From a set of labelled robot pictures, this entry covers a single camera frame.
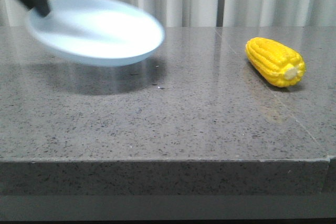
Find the light blue round plate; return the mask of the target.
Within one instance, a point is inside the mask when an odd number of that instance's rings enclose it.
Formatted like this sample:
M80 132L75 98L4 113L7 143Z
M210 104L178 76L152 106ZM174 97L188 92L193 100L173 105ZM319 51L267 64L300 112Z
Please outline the light blue round plate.
M117 0L52 0L41 17L28 12L28 32L45 49L80 64L117 67L140 62L162 44L165 31L149 13Z

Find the yellow corn cob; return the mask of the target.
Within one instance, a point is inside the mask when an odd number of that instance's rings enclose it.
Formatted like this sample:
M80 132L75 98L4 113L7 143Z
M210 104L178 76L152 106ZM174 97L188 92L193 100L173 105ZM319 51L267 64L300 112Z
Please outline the yellow corn cob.
M245 52L255 69L276 87L294 86L306 71L300 53L272 39L252 38L247 41Z

